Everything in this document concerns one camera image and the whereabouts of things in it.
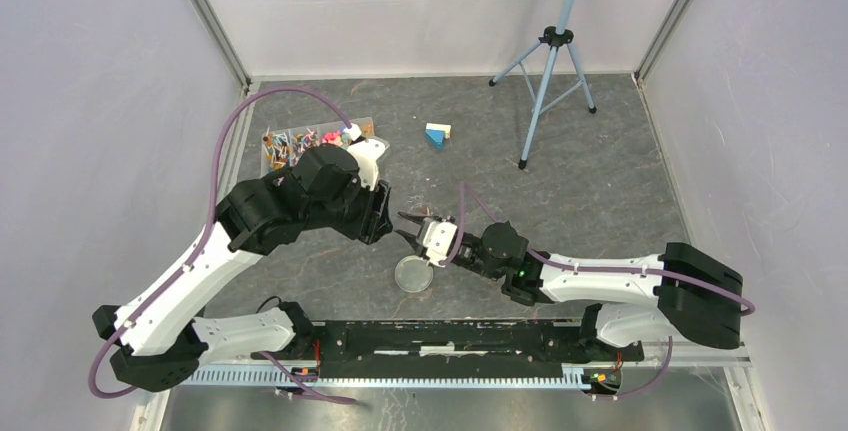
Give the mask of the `clear round dish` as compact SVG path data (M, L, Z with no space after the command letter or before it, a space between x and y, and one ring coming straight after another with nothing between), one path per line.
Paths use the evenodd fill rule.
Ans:
M408 213L412 215L433 216L436 214L436 211L431 203L418 202L408 209Z

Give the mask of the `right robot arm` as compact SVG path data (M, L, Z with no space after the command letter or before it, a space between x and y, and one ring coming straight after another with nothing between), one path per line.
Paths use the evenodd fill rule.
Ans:
M452 264L498 281L526 306L587 302L577 343L591 359L668 337L723 350L741 344L741 321L752 308L742 276L688 243L669 242L642 257L581 259L532 249L507 221L475 236L453 218L400 216L418 225L401 235L431 266Z

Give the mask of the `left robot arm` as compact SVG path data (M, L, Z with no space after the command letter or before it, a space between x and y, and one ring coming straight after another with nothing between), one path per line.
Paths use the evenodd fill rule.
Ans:
M129 390L160 392L200 367L261 352L302 358L313 324L294 302L253 314L205 318L230 281L277 247L316 229L372 244L392 230L390 187L379 176L387 143L320 145L263 177L242 181L216 205L197 240L146 291L93 314L115 378Z

